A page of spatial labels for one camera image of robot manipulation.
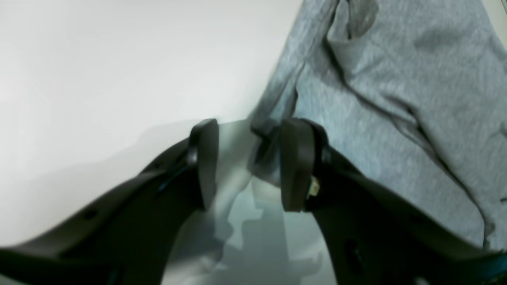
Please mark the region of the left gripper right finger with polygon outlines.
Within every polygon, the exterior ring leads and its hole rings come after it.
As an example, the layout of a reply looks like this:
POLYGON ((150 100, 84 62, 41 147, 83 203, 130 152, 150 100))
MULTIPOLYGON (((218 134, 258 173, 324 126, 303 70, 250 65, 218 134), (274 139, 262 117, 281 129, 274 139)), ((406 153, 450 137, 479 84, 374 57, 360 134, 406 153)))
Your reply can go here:
POLYGON ((308 212, 339 285, 505 285, 506 253, 471 245, 365 177, 322 126, 284 119, 280 187, 286 212, 308 212))

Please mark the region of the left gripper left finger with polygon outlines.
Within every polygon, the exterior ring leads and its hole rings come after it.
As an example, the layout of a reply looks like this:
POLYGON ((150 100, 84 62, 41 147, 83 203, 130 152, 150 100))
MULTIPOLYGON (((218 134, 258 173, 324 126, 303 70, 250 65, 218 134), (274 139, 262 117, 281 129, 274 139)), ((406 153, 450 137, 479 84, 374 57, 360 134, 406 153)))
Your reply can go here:
POLYGON ((180 227, 215 197, 216 119, 46 233, 1 248, 1 276, 26 285, 159 285, 180 227))

